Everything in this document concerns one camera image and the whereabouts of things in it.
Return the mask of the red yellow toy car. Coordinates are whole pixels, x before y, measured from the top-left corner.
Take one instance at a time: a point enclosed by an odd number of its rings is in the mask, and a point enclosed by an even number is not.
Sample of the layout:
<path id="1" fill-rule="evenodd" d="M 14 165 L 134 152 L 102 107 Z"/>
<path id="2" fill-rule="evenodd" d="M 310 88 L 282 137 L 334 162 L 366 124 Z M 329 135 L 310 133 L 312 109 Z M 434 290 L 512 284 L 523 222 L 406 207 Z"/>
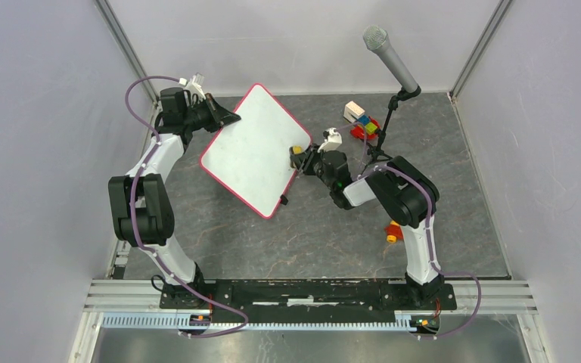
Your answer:
<path id="1" fill-rule="evenodd" d="M 386 241 L 389 244 L 394 244 L 404 239 L 402 229 L 395 221 L 391 221 L 390 224 L 384 228 L 384 231 L 386 234 Z"/>

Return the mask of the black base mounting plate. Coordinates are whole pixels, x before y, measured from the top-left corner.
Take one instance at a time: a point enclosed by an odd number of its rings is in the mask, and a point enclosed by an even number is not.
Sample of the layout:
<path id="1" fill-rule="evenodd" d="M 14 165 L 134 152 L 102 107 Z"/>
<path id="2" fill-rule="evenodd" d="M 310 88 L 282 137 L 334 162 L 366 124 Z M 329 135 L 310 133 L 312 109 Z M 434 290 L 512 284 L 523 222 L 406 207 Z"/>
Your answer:
<path id="1" fill-rule="evenodd" d="M 210 323 L 388 322 L 395 312 L 420 315 L 457 309 L 451 284 L 430 299 L 412 299 L 403 279 L 218 279 L 152 287 L 162 309 L 189 309 Z"/>

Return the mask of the colourful toy block stack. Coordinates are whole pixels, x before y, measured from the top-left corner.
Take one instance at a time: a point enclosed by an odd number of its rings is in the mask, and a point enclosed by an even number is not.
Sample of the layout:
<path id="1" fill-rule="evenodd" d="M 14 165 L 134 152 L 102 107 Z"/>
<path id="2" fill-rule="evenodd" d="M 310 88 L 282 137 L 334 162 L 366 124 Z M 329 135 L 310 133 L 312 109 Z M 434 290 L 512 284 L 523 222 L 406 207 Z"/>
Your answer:
<path id="1" fill-rule="evenodd" d="M 345 104 L 343 118 L 349 123 L 357 123 L 350 130 L 351 136 L 359 140 L 373 140 L 378 137 L 381 130 L 379 123 L 369 117 L 365 110 L 354 101 Z"/>

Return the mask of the silver microphone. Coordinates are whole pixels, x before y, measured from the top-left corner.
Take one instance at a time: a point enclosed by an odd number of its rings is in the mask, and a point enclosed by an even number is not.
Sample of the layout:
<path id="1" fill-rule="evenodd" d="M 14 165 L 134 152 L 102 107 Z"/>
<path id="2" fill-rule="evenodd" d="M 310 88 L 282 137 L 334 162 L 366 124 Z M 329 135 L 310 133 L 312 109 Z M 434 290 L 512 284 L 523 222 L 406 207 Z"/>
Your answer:
<path id="1" fill-rule="evenodd" d="M 406 92 L 413 93 L 419 89 L 419 84 L 391 45 L 385 29 L 370 25 L 365 29 L 362 39 L 366 48 L 379 57 Z"/>

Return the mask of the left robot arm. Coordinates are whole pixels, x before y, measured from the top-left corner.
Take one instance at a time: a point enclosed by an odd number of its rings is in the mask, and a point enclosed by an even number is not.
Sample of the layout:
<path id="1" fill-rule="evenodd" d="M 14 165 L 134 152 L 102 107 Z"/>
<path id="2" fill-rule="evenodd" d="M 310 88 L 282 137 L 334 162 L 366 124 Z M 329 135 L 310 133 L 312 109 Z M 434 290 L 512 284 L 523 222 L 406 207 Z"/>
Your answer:
<path id="1" fill-rule="evenodd" d="M 196 95 L 181 86 L 162 90 L 160 103 L 148 150 L 124 176 L 108 182 L 113 229 L 119 240 L 138 248 L 159 268 L 165 307 L 194 309 L 211 298 L 200 267 L 176 240 L 165 181 L 194 132 L 218 132 L 241 117 L 219 105 L 210 93 Z"/>

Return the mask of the pink framed whiteboard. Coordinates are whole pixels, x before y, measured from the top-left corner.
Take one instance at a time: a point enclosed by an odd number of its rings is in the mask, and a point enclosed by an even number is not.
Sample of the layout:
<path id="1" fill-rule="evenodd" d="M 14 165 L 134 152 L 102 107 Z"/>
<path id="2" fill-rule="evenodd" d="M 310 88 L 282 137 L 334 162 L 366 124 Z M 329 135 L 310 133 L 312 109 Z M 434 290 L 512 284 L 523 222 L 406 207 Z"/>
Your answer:
<path id="1" fill-rule="evenodd" d="M 264 219 L 270 219 L 292 184 L 293 146 L 308 147 L 306 128 L 259 83 L 251 86 L 234 113 L 200 155 L 200 167 Z"/>

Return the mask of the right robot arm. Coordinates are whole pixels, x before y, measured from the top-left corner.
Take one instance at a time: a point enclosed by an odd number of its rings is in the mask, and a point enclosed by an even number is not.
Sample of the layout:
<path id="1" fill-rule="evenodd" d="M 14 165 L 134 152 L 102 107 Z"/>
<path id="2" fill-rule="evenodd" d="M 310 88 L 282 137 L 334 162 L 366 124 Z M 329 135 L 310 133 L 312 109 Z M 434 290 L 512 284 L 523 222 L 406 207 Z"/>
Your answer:
<path id="1" fill-rule="evenodd" d="M 320 151 L 315 144 L 305 150 L 291 147 L 290 166 L 317 177 L 341 209 L 377 200 L 402 231 L 407 255 L 407 300 L 415 308 L 425 309 L 437 299 L 444 284 L 433 232 L 440 193 L 430 179 L 403 157 L 377 164 L 353 179 L 345 153 Z"/>

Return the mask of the black microphone tripod stand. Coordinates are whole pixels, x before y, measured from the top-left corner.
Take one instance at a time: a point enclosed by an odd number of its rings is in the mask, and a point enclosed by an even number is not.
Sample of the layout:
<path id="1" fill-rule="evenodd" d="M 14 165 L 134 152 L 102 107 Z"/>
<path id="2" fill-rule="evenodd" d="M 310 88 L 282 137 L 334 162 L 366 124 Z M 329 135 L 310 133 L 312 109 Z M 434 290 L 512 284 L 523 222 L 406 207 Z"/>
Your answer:
<path id="1" fill-rule="evenodd" d="M 390 157 L 382 149 L 387 136 L 387 130 L 389 128 L 390 120 L 393 112 L 398 109 L 399 103 L 407 101 L 409 99 L 419 96 L 421 93 L 421 87 L 418 86 L 413 92 L 408 92 L 404 88 L 401 88 L 399 92 L 394 94 L 388 105 L 387 105 L 387 115 L 384 124 L 379 132 L 377 143 L 375 145 L 366 144 L 368 146 L 367 154 L 371 157 L 368 163 L 374 163 L 383 157 L 386 160 L 390 160 Z"/>

